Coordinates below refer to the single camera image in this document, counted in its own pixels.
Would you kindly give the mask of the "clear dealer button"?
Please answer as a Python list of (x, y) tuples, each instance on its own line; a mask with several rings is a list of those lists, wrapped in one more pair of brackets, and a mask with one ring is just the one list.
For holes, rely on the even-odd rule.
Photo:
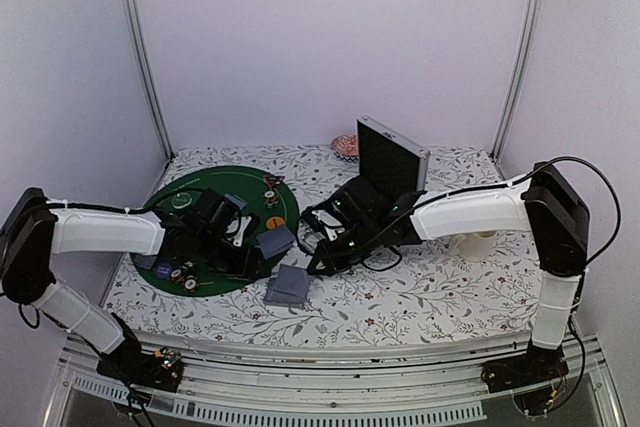
[(171, 206), (176, 210), (182, 210), (192, 204), (193, 198), (189, 192), (177, 192), (171, 199)]

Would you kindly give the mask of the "green and red chip stack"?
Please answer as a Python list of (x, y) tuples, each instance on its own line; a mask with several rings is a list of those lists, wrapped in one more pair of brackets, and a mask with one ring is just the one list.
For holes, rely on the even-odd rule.
[(174, 268), (169, 275), (169, 280), (187, 293), (195, 293), (199, 289), (197, 268), (191, 262)]

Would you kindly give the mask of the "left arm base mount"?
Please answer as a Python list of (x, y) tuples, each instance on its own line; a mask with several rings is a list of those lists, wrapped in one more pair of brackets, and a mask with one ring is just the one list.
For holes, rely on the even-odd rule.
[(123, 343), (110, 354), (101, 354), (96, 372), (125, 386), (149, 387), (176, 393), (184, 371), (182, 353), (162, 347), (145, 353), (139, 344)]

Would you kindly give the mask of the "single playing card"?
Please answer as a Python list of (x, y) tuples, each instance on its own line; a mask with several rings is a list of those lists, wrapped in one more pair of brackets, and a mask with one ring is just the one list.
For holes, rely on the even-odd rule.
[(258, 247), (265, 259), (285, 253), (294, 243), (295, 236), (286, 226), (265, 231), (256, 237)]

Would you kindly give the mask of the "green round poker mat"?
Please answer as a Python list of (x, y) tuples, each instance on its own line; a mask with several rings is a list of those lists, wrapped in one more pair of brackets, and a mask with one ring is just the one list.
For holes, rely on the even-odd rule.
[[(172, 215), (189, 226), (194, 226), (204, 238), (197, 242), (190, 238), (180, 238), (178, 247), (159, 256), (151, 270), (135, 267), (137, 273), (154, 288), (164, 293), (184, 297), (218, 296), (257, 281), (215, 274), (207, 268), (207, 260), (219, 247), (234, 247), (226, 239), (225, 234), (231, 221), (242, 216), (251, 216), (253, 225), (246, 232), (241, 247), (259, 248), (256, 237), (268, 231), (266, 221), (273, 216), (282, 217), (286, 221), (286, 226), (292, 233), (294, 232), (300, 214), (298, 201), (293, 191), (283, 182), (275, 188), (280, 197), (278, 205), (267, 208), (263, 202), (263, 194), (269, 190), (263, 181), (263, 176), (267, 174), (271, 173), (252, 167), (231, 165), (211, 167), (184, 175), (161, 188), (146, 202), (146, 205)], [(174, 209), (170, 199), (177, 192), (189, 192), (193, 198), (192, 204), (182, 210)], [(243, 200), (246, 207), (239, 210), (224, 197), (226, 193)], [(266, 278), (271, 276), (273, 268), (285, 253), (265, 259), (268, 265)], [(170, 264), (174, 269), (186, 262), (193, 263), (197, 268), (199, 289), (195, 293), (187, 293), (173, 284), (169, 278), (162, 280), (154, 273), (155, 268), (161, 263)]]

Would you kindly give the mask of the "aluminium poker chip case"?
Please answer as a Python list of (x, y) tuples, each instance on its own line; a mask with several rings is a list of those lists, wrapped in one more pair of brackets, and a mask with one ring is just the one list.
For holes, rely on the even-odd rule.
[(375, 228), (384, 223), (394, 203), (426, 183), (429, 150), (370, 116), (357, 119), (358, 175), (338, 186), (325, 201), (305, 209), (302, 220), (322, 229), (311, 215), (325, 210), (345, 229)]

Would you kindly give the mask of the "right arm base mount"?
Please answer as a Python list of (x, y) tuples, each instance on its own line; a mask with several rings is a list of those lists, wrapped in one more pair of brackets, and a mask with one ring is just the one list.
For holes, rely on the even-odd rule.
[(549, 350), (529, 342), (523, 354), (485, 362), (481, 380), (490, 393), (527, 387), (513, 395), (514, 404), (525, 415), (539, 416), (553, 407), (568, 372), (561, 347)]

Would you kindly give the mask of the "white ribbed mug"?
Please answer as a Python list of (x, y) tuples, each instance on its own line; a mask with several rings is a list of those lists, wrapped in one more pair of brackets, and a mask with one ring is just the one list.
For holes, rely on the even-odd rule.
[(449, 243), (448, 253), (465, 261), (483, 261), (493, 250), (497, 235), (497, 231), (456, 235)]

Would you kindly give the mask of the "blue playing card deck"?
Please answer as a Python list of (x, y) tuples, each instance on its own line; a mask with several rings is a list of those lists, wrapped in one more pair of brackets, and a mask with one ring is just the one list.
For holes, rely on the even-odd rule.
[(267, 282), (267, 288), (263, 299), (263, 303), (265, 305), (301, 308), (307, 302), (308, 292), (294, 294), (281, 292), (275, 288), (275, 282), (275, 278), (271, 278)]

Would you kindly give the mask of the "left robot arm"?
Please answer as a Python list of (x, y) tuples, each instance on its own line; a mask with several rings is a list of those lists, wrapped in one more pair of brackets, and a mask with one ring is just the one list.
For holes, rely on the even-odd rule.
[(56, 202), (27, 189), (1, 229), (1, 287), (19, 306), (30, 305), (82, 337), (128, 381), (141, 380), (149, 362), (126, 323), (57, 279), (52, 256), (68, 252), (126, 252), (153, 259), (204, 263), (219, 275), (255, 281), (268, 275), (259, 248), (245, 236), (257, 224), (229, 198), (198, 189), (179, 212)]

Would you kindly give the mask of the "small green chip stack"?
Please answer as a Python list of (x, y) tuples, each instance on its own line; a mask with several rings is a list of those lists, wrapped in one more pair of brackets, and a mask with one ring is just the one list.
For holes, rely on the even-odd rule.
[(269, 189), (263, 194), (263, 202), (267, 208), (274, 208), (278, 205), (280, 197), (275, 189)]

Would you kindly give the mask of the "patterned ceramic bowl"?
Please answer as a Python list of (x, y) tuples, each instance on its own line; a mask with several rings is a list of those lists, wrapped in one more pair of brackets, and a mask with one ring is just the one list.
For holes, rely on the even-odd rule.
[(359, 144), (356, 135), (340, 135), (331, 142), (333, 154), (345, 162), (357, 162), (359, 160)]

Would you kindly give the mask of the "black red triangle token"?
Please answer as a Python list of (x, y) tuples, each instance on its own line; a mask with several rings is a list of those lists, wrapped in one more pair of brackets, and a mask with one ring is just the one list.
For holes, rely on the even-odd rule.
[(284, 182), (283, 176), (267, 174), (263, 176), (263, 181), (269, 189), (275, 189)]

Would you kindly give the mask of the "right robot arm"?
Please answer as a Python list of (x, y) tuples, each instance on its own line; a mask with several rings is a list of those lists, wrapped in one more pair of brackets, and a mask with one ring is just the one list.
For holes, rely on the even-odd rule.
[(417, 245), (462, 234), (528, 231), (542, 271), (538, 307), (517, 374), (537, 383), (562, 358), (561, 344), (587, 267), (590, 211), (557, 169), (562, 157), (538, 162), (499, 183), (391, 198), (362, 176), (327, 200), (306, 208), (302, 222), (319, 240), (307, 271), (332, 276), (362, 263), (375, 250)]

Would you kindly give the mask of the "orange big blind button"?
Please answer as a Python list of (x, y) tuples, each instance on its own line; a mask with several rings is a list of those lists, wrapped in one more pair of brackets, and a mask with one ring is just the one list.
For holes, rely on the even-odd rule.
[(268, 230), (275, 230), (279, 227), (285, 226), (286, 225), (286, 221), (279, 216), (273, 216), (270, 217), (267, 221), (266, 221), (266, 228)]

